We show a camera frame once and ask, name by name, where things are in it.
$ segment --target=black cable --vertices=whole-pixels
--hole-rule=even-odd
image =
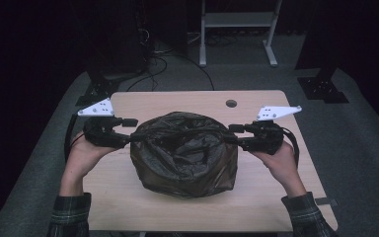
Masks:
[[[66,135],[64,136],[64,161],[67,162],[70,154],[70,137],[72,137],[73,126],[75,126],[77,114],[73,114],[67,126]]]
[[[227,12],[227,10],[229,10],[229,7],[232,4],[232,2],[233,2],[233,0],[229,0],[229,2],[227,3],[227,6],[226,6],[226,8],[224,9],[223,12]]]
[[[295,165],[298,168],[298,161],[300,158],[300,149],[298,147],[297,139],[295,138],[294,134],[288,130],[285,127],[282,127],[282,132],[288,137],[288,139],[291,141],[291,144],[294,148],[294,160],[295,160]]]
[[[146,79],[148,79],[148,78],[154,78],[154,76],[157,76],[157,75],[161,74],[162,72],[164,72],[164,71],[167,69],[167,67],[168,67],[168,62],[166,62],[166,60],[163,59],[163,58],[160,58],[160,57],[156,57],[156,58],[159,59],[159,60],[162,60],[162,61],[165,63],[165,67],[164,67],[161,71],[159,71],[159,72],[157,72],[157,73],[155,73],[155,74],[151,74],[150,72],[148,72],[148,73],[150,73],[149,76],[147,76],[147,77],[143,77],[143,78],[139,79],[138,81],[134,82],[133,84],[131,84],[131,86],[129,86],[129,87],[127,88],[127,90],[125,90],[126,92],[129,92],[130,89],[131,89],[133,86],[135,86],[137,83],[139,83],[139,82],[141,82],[141,81],[143,81],[143,80],[146,80]]]
[[[76,137],[76,138],[72,141],[72,144],[70,144],[70,147],[72,147],[72,146],[75,144],[75,142],[76,142],[79,138],[81,138],[82,136],[84,136],[84,135],[85,135],[85,132],[82,133],[80,136]]]
[[[155,77],[150,71],[147,71],[149,73],[150,77],[152,78],[152,92],[155,91],[156,87],[158,87],[159,83],[155,80]]]
[[[210,82],[210,85],[211,85],[211,89],[213,91],[215,91],[215,88],[214,88],[214,84],[213,84],[213,81],[211,80],[211,77],[210,75],[201,67],[198,65],[198,63],[194,62],[192,59],[190,59],[189,57],[187,56],[184,56],[184,55],[179,55],[179,54],[170,54],[170,55],[162,55],[162,56],[177,56],[177,57],[182,57],[190,62],[192,62],[196,67],[199,68],[199,70],[201,70],[208,78],[208,81]]]
[[[114,79],[107,79],[107,81],[109,82],[114,82],[114,83],[121,83],[123,81],[126,81],[126,80],[130,80],[130,79],[133,79],[133,78],[136,78],[138,76],[141,76],[143,75],[147,70],[141,70],[139,72],[136,72],[134,75],[130,75],[130,76],[127,76],[127,77],[119,77],[119,78],[114,78]]]

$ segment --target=shirt cuff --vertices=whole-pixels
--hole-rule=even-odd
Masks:
[[[283,197],[281,200],[288,210],[293,225],[302,226],[310,223],[311,220],[323,218],[311,192],[300,197]]]
[[[91,208],[91,194],[84,193],[78,197],[58,196],[54,203],[51,222],[69,225],[87,221]]]

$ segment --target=person's left hand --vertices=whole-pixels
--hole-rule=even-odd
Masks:
[[[83,178],[105,155],[117,150],[92,144],[86,140],[83,132],[78,133],[73,140],[61,181],[60,196],[82,195]]]

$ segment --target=small round object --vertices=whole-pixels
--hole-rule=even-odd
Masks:
[[[226,101],[226,106],[228,108],[235,108],[237,105],[238,105],[238,103],[235,100]]]

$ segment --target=white shelf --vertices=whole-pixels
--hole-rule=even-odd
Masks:
[[[273,12],[205,13],[205,27],[270,27],[272,14]]]

